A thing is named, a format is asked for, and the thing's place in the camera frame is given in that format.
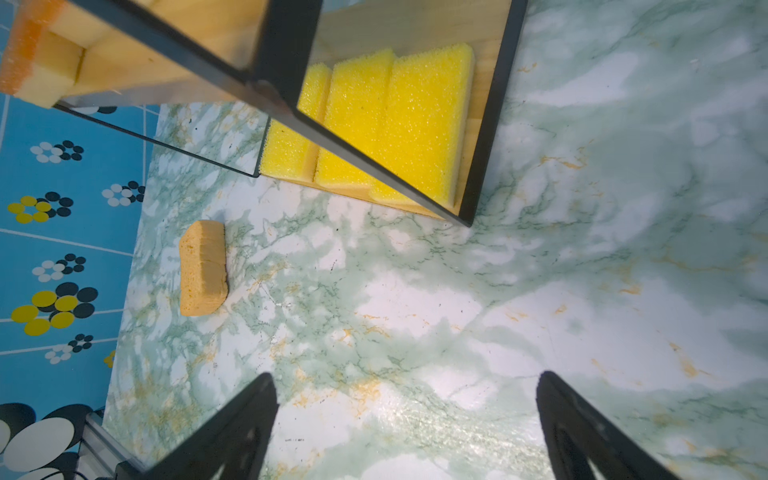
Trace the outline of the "wooden three-tier shelf black frame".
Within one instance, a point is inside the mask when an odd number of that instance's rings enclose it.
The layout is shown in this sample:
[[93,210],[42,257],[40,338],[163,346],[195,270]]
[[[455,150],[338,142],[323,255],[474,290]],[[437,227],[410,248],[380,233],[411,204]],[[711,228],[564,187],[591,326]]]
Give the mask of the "wooden three-tier shelf black frame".
[[[470,226],[520,40],[524,1],[67,1],[52,31],[83,48],[53,107],[237,100],[268,119],[255,176]],[[446,208],[323,124],[334,66],[466,43],[474,75],[452,206]],[[314,181],[325,149],[374,178],[366,191]],[[282,174],[278,158],[292,158]]]

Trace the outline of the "tan sponge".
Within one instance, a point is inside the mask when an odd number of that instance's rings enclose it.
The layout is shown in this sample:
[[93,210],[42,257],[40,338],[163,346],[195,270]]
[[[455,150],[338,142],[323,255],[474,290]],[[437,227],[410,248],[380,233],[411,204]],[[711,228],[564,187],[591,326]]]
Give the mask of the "tan sponge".
[[182,235],[180,312],[186,317],[214,313],[229,293],[224,224],[194,222]]

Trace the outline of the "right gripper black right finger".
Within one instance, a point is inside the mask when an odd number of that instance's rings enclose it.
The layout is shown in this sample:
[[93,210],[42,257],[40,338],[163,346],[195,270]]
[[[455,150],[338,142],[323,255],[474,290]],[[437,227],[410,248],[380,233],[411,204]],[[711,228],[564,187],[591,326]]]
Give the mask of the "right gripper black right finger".
[[536,403],[557,479],[593,479],[593,467],[605,479],[676,477],[556,373],[541,374]]

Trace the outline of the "orange sponge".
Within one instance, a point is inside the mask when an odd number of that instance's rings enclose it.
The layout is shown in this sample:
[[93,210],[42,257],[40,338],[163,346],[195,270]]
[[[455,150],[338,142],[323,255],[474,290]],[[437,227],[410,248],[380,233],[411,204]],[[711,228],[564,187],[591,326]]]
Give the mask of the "orange sponge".
[[1,91],[41,108],[73,87],[83,48],[54,33],[67,1],[22,1],[1,61]]

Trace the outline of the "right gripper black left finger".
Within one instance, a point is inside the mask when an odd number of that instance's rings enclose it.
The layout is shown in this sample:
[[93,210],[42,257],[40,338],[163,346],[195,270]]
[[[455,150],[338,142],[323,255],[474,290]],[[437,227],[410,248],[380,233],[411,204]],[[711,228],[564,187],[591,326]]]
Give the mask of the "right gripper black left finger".
[[262,373],[144,479],[257,479],[278,413],[273,377]]

